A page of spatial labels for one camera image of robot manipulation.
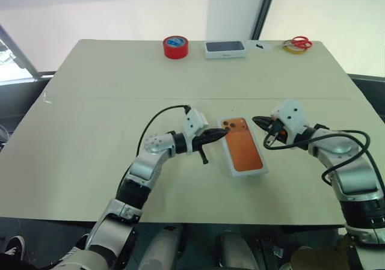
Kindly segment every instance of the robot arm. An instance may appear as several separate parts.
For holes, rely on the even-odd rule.
[[[322,175],[323,179],[333,187],[339,200],[346,220],[346,230],[356,242],[358,255],[362,254],[360,260],[368,260],[364,257],[368,256],[367,253],[372,256],[377,254],[382,269],[385,265],[384,183],[377,166],[374,163],[370,165],[362,155],[367,153],[372,161],[365,150],[370,143],[369,137],[366,135],[367,142],[363,145],[348,134],[359,131],[335,132],[319,124],[310,127],[301,106],[295,100],[284,101],[271,117],[254,117],[253,121],[268,132],[263,143],[267,149],[298,146],[328,168]],[[271,147],[275,140],[286,146]]]
[[[205,116],[190,109],[183,123],[183,133],[169,132],[150,136],[142,151],[125,173],[122,182],[102,216],[92,228],[84,251],[78,251],[54,269],[123,269],[134,249],[142,208],[161,173],[163,164],[180,153],[198,151],[203,163],[208,160],[202,146],[217,141],[227,133],[206,129]]]

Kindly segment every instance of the white wall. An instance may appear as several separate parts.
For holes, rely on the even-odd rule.
[[[0,23],[39,71],[82,38],[247,39],[261,0],[0,0]]]
[[[347,73],[385,76],[385,0],[273,0],[261,39],[322,41]]]

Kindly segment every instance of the black shoe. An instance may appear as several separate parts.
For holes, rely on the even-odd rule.
[[[22,261],[25,253],[25,241],[21,236],[15,236],[10,239],[4,254],[14,256],[15,259]]]
[[[72,247],[72,249],[66,255],[60,258],[59,261],[66,260],[68,257],[70,257],[72,254],[75,254],[79,250],[84,250],[87,238],[88,234],[84,234],[82,238],[80,238],[79,241],[76,242],[75,246]]]

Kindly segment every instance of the tape roll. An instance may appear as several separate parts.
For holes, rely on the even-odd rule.
[[[164,55],[168,58],[184,58],[188,54],[188,40],[179,35],[166,37],[163,40]]]

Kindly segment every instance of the gray floor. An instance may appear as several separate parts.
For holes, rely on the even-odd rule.
[[[136,270],[148,244],[165,224],[139,223],[139,238],[126,269]],[[65,255],[76,241],[90,229],[60,222],[31,219],[0,218],[0,250],[15,235],[22,235],[26,241],[25,260],[36,267],[42,267]],[[275,244],[283,247],[284,259],[299,246],[321,247],[334,245],[337,230],[300,231],[278,226],[236,226],[225,224],[188,224],[187,245],[183,256],[177,261],[177,269],[214,266],[214,240],[225,230],[241,233],[247,241],[257,238],[273,238]]]

